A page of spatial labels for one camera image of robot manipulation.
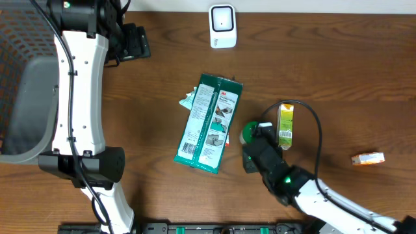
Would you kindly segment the green lid white jar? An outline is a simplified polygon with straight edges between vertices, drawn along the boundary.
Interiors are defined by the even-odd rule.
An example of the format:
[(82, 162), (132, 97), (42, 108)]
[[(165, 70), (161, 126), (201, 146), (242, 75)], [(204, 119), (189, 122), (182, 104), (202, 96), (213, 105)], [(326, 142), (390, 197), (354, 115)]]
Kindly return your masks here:
[(239, 140), (242, 145), (249, 144), (253, 141), (257, 124), (257, 121), (252, 121), (244, 126), (239, 135)]

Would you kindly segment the green tea carton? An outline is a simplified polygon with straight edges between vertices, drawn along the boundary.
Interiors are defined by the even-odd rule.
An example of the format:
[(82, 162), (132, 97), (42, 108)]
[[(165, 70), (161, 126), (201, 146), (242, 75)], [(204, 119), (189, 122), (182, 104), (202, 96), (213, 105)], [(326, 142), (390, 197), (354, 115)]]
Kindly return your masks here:
[(293, 144), (294, 106), (281, 104), (278, 109), (278, 145), (282, 150), (288, 150)]

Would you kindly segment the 3M gloves package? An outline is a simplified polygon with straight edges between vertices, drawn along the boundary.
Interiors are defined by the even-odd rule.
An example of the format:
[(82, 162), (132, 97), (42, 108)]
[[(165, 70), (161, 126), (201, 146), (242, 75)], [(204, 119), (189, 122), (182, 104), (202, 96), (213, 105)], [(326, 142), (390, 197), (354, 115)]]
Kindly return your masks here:
[(203, 74), (190, 102), (174, 162), (217, 174), (243, 84)]

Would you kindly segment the light green tissue pack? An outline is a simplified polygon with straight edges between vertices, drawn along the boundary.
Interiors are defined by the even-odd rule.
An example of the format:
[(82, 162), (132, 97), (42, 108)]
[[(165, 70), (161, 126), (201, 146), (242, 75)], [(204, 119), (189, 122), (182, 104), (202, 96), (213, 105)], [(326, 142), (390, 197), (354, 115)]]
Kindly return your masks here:
[(179, 101), (179, 104), (185, 107), (188, 110), (191, 110), (192, 104), (194, 101), (194, 96), (196, 94), (197, 88), (194, 87), (193, 91), (186, 94), (186, 98)]

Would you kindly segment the small orange box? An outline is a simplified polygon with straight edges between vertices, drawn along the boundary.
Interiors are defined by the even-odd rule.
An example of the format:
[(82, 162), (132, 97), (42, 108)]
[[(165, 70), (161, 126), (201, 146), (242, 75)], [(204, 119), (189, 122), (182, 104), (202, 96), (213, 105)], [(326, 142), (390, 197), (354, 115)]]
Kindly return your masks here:
[(384, 154), (381, 152), (362, 153), (351, 158), (354, 166), (364, 166), (383, 163), (385, 161)]

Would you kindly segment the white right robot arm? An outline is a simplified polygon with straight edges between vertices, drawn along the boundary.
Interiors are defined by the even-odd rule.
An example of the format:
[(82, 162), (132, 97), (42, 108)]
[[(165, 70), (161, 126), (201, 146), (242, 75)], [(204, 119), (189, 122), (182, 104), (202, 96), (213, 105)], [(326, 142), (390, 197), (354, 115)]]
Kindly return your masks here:
[(415, 218), (398, 221), (374, 213), (327, 187), (322, 180), (298, 166), (288, 165), (276, 145), (271, 123), (253, 122), (240, 134), (248, 173), (258, 172), (268, 191), (284, 206), (324, 222), (341, 233), (415, 233)]

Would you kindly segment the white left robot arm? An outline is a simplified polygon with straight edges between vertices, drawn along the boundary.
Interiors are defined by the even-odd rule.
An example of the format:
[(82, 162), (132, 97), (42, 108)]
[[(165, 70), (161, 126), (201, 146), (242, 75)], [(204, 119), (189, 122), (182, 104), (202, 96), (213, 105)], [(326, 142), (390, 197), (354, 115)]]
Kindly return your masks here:
[(145, 29), (124, 22), (127, 8), (112, 0), (55, 0), (38, 9), (59, 59), (55, 132), (38, 165), (80, 189), (97, 218), (91, 226), (60, 226), (59, 233), (140, 231), (121, 185), (125, 151), (106, 144), (101, 121), (103, 70), (151, 55)]

